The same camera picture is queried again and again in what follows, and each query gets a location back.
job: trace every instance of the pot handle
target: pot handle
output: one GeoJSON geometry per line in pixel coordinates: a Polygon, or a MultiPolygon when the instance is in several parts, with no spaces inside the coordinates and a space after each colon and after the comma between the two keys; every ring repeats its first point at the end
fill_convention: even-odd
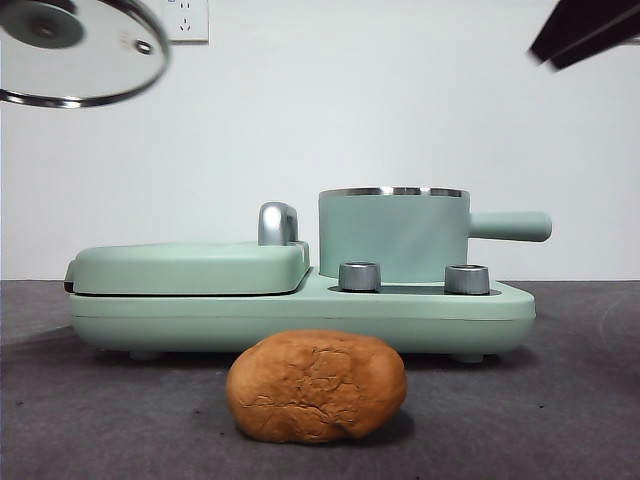
{"type": "Polygon", "coordinates": [[[472,213],[469,237],[544,242],[551,218],[544,212],[472,213]]]}

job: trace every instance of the sandwich maker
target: sandwich maker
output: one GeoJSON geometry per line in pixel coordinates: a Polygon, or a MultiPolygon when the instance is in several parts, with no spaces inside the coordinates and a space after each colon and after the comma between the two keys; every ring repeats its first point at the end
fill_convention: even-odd
{"type": "Polygon", "coordinates": [[[534,323],[533,296],[489,281],[486,267],[444,265],[437,281],[398,282],[385,281],[375,258],[348,260],[337,275],[310,266],[295,210],[269,202],[254,241],[90,248],[70,262],[65,290],[82,339],[139,360],[237,352],[283,330],[322,328],[475,363],[519,346],[534,323]]]}

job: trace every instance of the cooking pot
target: cooking pot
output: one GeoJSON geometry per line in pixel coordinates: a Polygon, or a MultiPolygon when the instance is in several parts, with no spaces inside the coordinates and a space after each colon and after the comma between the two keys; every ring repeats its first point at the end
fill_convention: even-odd
{"type": "Polygon", "coordinates": [[[334,278],[341,263],[375,262],[383,282],[438,282],[447,265],[467,262],[468,238],[551,235],[546,213],[470,213],[469,193],[451,188],[328,190],[319,208],[320,274],[334,278]]]}

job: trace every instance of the silver knob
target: silver knob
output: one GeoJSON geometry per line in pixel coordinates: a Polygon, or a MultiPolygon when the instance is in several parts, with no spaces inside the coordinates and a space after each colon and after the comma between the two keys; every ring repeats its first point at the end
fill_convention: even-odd
{"type": "Polygon", "coordinates": [[[371,262],[341,263],[338,286],[348,292],[375,292],[380,289],[380,265],[371,262]]]}
{"type": "Polygon", "coordinates": [[[489,269],[482,265],[449,265],[444,270],[444,290],[462,295],[486,295],[489,269]]]}

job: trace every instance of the appliance foot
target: appliance foot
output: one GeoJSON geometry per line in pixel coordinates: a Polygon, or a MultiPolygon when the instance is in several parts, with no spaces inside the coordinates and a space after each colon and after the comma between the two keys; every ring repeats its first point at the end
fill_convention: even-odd
{"type": "Polygon", "coordinates": [[[449,355],[449,357],[460,363],[482,363],[482,360],[484,360],[484,355],[482,354],[467,355],[453,353],[449,355]]]}
{"type": "Polygon", "coordinates": [[[160,352],[129,352],[129,358],[139,362],[148,362],[151,360],[157,360],[162,356],[160,352]]]}

